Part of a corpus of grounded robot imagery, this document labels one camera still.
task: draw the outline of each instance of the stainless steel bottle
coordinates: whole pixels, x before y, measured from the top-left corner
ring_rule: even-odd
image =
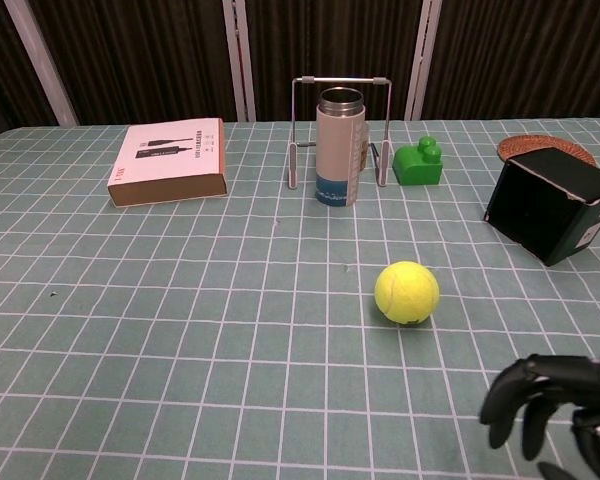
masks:
[[[316,110],[316,198],[331,206],[351,205],[368,136],[364,98],[353,88],[329,88]]]

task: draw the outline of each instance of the cork coaster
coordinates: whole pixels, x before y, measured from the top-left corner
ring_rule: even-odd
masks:
[[[505,138],[498,145],[498,155],[502,161],[507,161],[516,155],[533,152],[543,148],[554,147],[582,160],[589,165],[596,166],[593,156],[580,145],[567,140],[549,135],[516,135]]]

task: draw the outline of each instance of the metal handle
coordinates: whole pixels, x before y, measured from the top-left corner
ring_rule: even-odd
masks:
[[[387,89],[387,117],[384,125],[384,138],[380,151],[380,161],[376,162],[376,181],[384,187],[387,182],[387,169],[389,167],[389,115],[391,109],[391,80],[384,77],[354,78],[354,77],[314,77],[302,76],[291,81],[291,143],[289,145],[289,188],[298,187],[297,152],[298,147],[310,147],[314,142],[296,142],[296,84],[298,83],[366,83],[372,85],[388,85]]]

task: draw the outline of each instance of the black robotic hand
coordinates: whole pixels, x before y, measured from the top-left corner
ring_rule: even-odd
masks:
[[[535,459],[544,443],[549,419],[561,405],[576,407],[571,431],[584,461],[600,478],[600,359],[531,355],[503,370],[493,381],[480,411],[489,427],[489,445],[500,448],[509,438],[515,417],[525,407],[522,453]],[[561,468],[538,464],[546,480],[575,480]]]

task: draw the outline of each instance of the cardboard box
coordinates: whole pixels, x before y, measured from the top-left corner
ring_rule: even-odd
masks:
[[[505,162],[484,219],[551,266],[600,230],[600,169],[555,148]]]
[[[223,134],[218,118],[130,126],[107,185],[113,203],[225,195]]]

